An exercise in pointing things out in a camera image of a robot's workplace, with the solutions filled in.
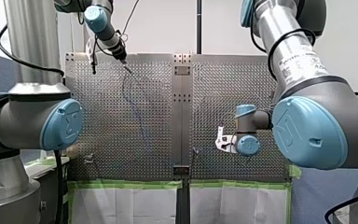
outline blue cable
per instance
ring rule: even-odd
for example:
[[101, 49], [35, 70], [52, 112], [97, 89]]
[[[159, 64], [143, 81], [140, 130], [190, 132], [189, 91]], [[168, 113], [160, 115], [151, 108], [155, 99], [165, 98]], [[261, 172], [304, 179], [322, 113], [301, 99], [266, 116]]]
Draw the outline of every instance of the blue cable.
[[[126, 70], [129, 72], [130, 75], [133, 75], [133, 72], [128, 69], [126, 67]], [[151, 146], [150, 146], [150, 134], [149, 134], [149, 131], [146, 129], [145, 127], [145, 124], [143, 122], [143, 118], [142, 118], [142, 113], [138, 107], [138, 105], [134, 102], [134, 100], [132, 99], [132, 93], [131, 93], [131, 90], [132, 90], [132, 82], [133, 82], [133, 78], [135, 77], [132, 77], [130, 76], [130, 87], [129, 87], [129, 96], [126, 95], [125, 93], [125, 84], [126, 84], [126, 79], [128, 78], [128, 76], [125, 76], [124, 79], [123, 79], [123, 84], [122, 84], [122, 87], [121, 87], [121, 91], [122, 91], [122, 94], [123, 94], [123, 98], [130, 104], [131, 106], [131, 112], [135, 115], [135, 117], [138, 119], [138, 122], [139, 122], [139, 126], [140, 126], [140, 129], [141, 129], [141, 135], [145, 141], [145, 144], [146, 144], [146, 152], [149, 153], [151, 151]]]

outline metal pole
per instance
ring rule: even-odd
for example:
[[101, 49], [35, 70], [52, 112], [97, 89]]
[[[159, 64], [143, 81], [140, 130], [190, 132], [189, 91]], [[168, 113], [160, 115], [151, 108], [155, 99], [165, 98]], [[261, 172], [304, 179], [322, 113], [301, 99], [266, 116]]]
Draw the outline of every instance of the metal pole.
[[202, 0], [197, 0], [197, 54], [202, 54]]
[[[11, 51], [35, 65], [60, 69], [57, 18], [52, 0], [5, 0]], [[20, 65], [12, 94], [69, 92], [60, 74]]]

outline perforated metal panel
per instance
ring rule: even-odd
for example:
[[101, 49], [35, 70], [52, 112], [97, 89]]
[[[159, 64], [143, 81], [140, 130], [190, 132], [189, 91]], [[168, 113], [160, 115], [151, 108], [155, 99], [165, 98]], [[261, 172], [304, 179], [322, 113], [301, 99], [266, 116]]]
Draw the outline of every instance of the perforated metal panel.
[[85, 109], [72, 179], [171, 180], [175, 164], [189, 164], [197, 179], [286, 181], [271, 132], [259, 132], [262, 152], [249, 161], [214, 146], [220, 122], [234, 132], [234, 118], [224, 115], [236, 105], [269, 108], [275, 83], [266, 58], [186, 55], [184, 64], [184, 57], [130, 55], [130, 78], [105, 55], [96, 75], [85, 54], [67, 55], [66, 83]]
[[84, 108], [73, 179], [172, 179], [172, 55], [131, 55], [133, 76], [98, 56], [67, 55], [66, 83]]
[[196, 179], [246, 179], [284, 181], [286, 160], [274, 144], [270, 131], [259, 131], [261, 153], [251, 159], [215, 149], [217, 126], [233, 134], [237, 105], [268, 109], [275, 88], [265, 57], [194, 56], [191, 174]]

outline label sticker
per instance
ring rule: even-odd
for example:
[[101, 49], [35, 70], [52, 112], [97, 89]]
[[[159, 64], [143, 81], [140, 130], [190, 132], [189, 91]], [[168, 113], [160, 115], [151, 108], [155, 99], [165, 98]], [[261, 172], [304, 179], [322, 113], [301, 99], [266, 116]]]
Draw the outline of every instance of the label sticker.
[[311, 46], [301, 45], [278, 63], [286, 83], [300, 79], [328, 75], [328, 72]]

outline blue joint cap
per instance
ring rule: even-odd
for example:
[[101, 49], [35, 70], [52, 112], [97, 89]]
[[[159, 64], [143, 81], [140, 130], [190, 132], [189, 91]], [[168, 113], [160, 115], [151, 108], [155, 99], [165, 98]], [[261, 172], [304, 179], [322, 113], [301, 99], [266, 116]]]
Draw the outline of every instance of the blue joint cap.
[[42, 149], [64, 150], [78, 138], [82, 129], [83, 109], [73, 99], [60, 102], [50, 113], [41, 133]]
[[260, 151], [260, 142], [253, 135], [245, 135], [237, 144], [237, 151], [242, 156], [250, 157]]
[[243, 0], [241, 8], [241, 26], [249, 28], [252, 25], [254, 0]]
[[347, 159], [348, 144], [339, 123], [309, 98], [293, 96], [280, 101], [272, 123], [279, 150], [298, 166], [332, 170]]
[[237, 106], [237, 112], [235, 118], [239, 118], [248, 114], [252, 114], [257, 110], [255, 105], [239, 105]]
[[87, 7], [84, 12], [84, 18], [87, 25], [94, 33], [100, 33], [108, 24], [108, 19], [102, 7], [91, 6]]

